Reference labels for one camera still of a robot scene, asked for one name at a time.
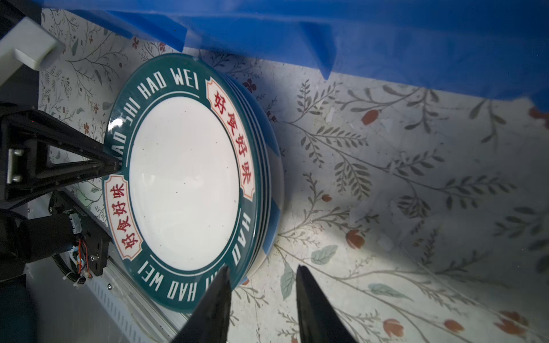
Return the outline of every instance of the stack of plates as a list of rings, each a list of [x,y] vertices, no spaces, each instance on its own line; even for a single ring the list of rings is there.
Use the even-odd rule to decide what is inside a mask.
[[[227,265],[235,288],[272,249],[283,170],[268,119],[239,82],[191,56],[143,64],[116,100],[103,180],[113,242],[157,303],[197,305]]]

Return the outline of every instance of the wire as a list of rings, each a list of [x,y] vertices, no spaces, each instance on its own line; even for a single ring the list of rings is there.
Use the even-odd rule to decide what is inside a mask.
[[[84,246],[86,247],[86,267],[88,268],[88,278],[93,278],[92,273],[89,272],[89,259],[88,259],[88,245],[86,244],[86,241],[82,241],[84,243]]]
[[[82,272],[82,257],[80,255],[80,246],[82,244],[82,240],[78,240],[78,274]]]

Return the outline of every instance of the black metal bracket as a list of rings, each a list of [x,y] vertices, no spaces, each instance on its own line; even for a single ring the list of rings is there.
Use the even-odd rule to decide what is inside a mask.
[[[30,200],[119,169],[100,142],[29,106],[0,104],[0,143],[0,201]],[[49,147],[87,160],[52,164]]]
[[[110,236],[95,219],[64,191],[55,191],[49,200],[49,212],[53,215],[75,213],[80,220],[82,238],[88,248],[88,265],[95,276],[103,274],[107,265]]]

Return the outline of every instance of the black cable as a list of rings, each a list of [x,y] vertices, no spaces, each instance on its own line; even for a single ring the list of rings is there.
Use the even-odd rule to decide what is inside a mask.
[[[73,272],[67,267],[65,261],[63,261],[63,259],[59,254],[53,255],[52,258],[55,264],[57,265],[57,267],[59,268],[59,270],[61,270],[61,272],[63,273],[63,275],[67,277],[67,279],[71,280],[72,282],[76,282],[80,285],[83,285],[84,282],[86,282],[85,277],[76,274],[75,272]]]

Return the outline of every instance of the red flower pattern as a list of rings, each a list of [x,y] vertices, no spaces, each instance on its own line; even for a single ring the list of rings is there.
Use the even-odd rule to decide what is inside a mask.
[[[537,107],[532,107],[528,114],[532,118],[545,120],[545,128],[549,130],[549,112],[543,113]]]
[[[250,91],[250,93],[253,92],[253,91],[255,91],[255,90],[257,89],[257,87],[255,86],[255,84],[253,84],[253,83],[251,82],[251,79],[250,79],[250,78],[247,79],[247,80],[246,80],[245,82],[243,82],[242,84],[244,85],[244,87],[246,87],[246,88]]]
[[[385,333],[390,338],[393,337],[392,335],[395,335],[397,337],[404,336],[404,327],[396,319],[387,319],[385,322],[383,322],[383,330],[385,330]]]
[[[353,249],[360,249],[364,245],[364,237],[359,235],[358,230],[351,230],[345,235],[345,240],[347,244]]]
[[[379,116],[378,110],[370,110],[364,114],[364,117],[362,117],[362,123],[364,125],[370,125],[371,123],[375,122],[377,117]]]
[[[524,327],[528,327],[528,320],[519,315],[518,312],[500,311],[502,315],[511,319],[501,318],[501,323],[494,323],[495,326],[500,328],[503,332],[509,335],[521,336],[526,332]]]
[[[446,329],[452,331],[455,334],[458,334],[461,331],[465,330],[465,328],[461,324],[453,319],[448,319],[447,321],[445,321],[444,326],[446,327]]]

